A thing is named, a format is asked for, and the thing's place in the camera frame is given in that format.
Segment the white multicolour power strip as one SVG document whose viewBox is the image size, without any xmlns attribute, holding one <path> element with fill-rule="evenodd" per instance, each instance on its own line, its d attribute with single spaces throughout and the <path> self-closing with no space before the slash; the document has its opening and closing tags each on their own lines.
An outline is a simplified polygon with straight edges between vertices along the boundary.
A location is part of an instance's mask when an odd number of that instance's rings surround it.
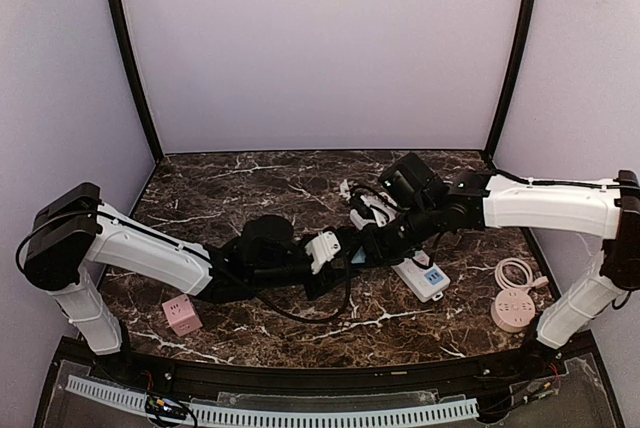
<svg viewBox="0 0 640 428">
<path fill-rule="evenodd" d="M 449 286 L 449 277 L 423 250 L 413 249 L 400 263 L 391 265 L 393 271 L 410 288 L 420 302 L 438 301 Z"/>
</svg>

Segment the pink cube socket adapter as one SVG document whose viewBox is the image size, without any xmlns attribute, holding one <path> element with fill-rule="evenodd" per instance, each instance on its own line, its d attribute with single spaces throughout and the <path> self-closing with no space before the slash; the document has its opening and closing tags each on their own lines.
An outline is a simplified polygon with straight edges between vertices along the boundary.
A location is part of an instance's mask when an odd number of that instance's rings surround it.
<svg viewBox="0 0 640 428">
<path fill-rule="evenodd" d="M 179 337 L 195 332 L 203 326 L 192 301 L 186 294 L 164 302 L 162 309 L 169 327 Z"/>
</svg>

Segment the round pink socket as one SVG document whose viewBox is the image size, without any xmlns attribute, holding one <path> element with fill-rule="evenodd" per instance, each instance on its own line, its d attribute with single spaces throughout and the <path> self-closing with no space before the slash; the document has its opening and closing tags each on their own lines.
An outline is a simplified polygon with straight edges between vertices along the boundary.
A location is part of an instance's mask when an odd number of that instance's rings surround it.
<svg viewBox="0 0 640 428">
<path fill-rule="evenodd" d="M 491 308 L 490 314 L 498 328 L 507 333 L 519 333 L 527 328 L 536 314 L 532 298 L 519 289 L 501 290 Z"/>
</svg>

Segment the small blue charger plug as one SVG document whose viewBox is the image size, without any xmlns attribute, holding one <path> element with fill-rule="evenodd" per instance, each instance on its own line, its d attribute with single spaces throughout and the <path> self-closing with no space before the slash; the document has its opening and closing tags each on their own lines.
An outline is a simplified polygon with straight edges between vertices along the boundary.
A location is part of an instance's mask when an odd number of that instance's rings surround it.
<svg viewBox="0 0 640 428">
<path fill-rule="evenodd" d="M 362 247 L 353 254 L 350 263 L 352 265 L 364 265 L 366 263 L 366 253 Z"/>
</svg>

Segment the white cube socket adapter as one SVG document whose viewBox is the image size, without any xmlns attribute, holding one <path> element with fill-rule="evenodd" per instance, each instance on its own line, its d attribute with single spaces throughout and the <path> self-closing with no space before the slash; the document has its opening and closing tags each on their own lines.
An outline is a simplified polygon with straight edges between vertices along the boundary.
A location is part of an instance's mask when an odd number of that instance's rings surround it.
<svg viewBox="0 0 640 428">
<path fill-rule="evenodd" d="M 368 224 L 377 225 L 375 218 L 365 218 L 356 209 L 350 210 L 349 218 L 357 230 L 362 230 Z"/>
</svg>

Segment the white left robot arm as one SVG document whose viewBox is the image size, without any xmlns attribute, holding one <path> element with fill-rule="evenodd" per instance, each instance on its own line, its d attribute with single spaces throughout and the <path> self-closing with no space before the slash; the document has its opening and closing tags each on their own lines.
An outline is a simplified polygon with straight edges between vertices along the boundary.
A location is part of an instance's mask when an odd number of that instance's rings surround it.
<svg viewBox="0 0 640 428">
<path fill-rule="evenodd" d="M 292 225 L 275 215 L 250 221 L 220 248 L 180 240 L 120 213 L 88 182 L 42 208 L 15 251 L 18 270 L 54 298 L 98 356 L 124 351 L 126 330 L 106 307 L 87 263 L 125 269 L 218 304 L 262 299 L 266 289 L 293 285 L 314 299 L 349 279 L 348 269 L 335 279 L 322 275 L 344 257 L 335 231 L 295 241 Z"/>
</svg>

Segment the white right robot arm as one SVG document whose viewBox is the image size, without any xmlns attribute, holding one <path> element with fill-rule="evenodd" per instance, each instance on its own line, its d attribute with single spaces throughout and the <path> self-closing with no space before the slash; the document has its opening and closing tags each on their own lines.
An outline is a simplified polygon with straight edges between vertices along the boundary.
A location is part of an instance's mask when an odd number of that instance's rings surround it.
<svg viewBox="0 0 640 428">
<path fill-rule="evenodd" d="M 539 317 L 533 337 L 558 350 L 624 293 L 639 288 L 639 182 L 634 172 L 597 181 L 522 178 L 502 170 L 465 171 L 443 181 L 410 153 L 382 173 L 398 204 L 383 227 L 361 230 L 367 260 L 399 260 L 433 236 L 458 230 L 537 228 L 596 236 L 594 264 Z"/>
</svg>

